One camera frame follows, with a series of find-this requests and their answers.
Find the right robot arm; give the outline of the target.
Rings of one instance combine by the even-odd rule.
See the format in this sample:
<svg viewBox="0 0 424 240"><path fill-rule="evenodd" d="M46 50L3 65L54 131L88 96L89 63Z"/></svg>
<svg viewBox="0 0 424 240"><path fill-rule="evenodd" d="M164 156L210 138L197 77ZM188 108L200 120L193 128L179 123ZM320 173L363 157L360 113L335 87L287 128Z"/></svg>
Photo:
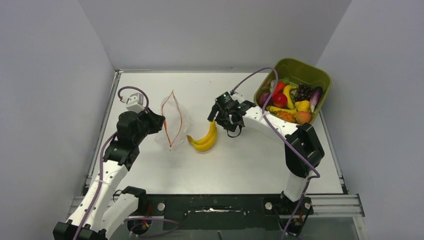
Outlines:
<svg viewBox="0 0 424 240"><path fill-rule="evenodd" d="M281 207L286 213L295 213L301 207L301 198L310 180L321 176L317 166L325 152L315 129L309 123L288 122L251 101L234 97L229 92L218 96L207 117L208 121L216 122L227 132L245 127L255 129L282 144L289 174L282 191Z"/></svg>

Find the clear zip top bag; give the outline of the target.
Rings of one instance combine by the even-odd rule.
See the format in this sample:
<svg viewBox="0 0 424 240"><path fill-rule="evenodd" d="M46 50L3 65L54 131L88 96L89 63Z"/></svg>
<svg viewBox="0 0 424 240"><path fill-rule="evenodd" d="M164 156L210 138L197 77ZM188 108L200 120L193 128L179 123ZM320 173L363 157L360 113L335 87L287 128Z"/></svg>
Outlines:
<svg viewBox="0 0 424 240"><path fill-rule="evenodd" d="M162 130L154 138L164 150L175 151L185 140L191 120L187 109L179 103L172 90L160 105L160 114L165 117Z"/></svg>

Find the yellow banana bunch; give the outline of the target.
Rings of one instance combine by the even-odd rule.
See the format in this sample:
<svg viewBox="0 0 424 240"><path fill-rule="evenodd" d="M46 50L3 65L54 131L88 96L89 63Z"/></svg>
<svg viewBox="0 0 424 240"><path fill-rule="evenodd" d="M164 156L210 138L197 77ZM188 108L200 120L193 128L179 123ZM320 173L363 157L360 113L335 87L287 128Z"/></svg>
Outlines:
<svg viewBox="0 0 424 240"><path fill-rule="evenodd" d="M203 138L193 139L190 135L186 135L186 138L188 143L191 144L196 151L206 152L210 150L214 146L218 138L218 129L216 126L216 122L212 121L209 124L208 133Z"/></svg>

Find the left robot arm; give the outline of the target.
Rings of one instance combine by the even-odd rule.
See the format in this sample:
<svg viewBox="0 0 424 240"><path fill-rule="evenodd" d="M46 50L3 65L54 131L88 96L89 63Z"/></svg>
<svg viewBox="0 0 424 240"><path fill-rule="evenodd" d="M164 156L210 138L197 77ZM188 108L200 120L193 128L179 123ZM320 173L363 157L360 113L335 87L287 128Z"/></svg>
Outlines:
<svg viewBox="0 0 424 240"><path fill-rule="evenodd" d="M128 216L144 208L146 191L128 186L109 205L119 183L137 159L146 136L162 130L166 118L148 107L119 115L116 132L101 149L99 173L75 211L53 229L56 240L108 240Z"/></svg>

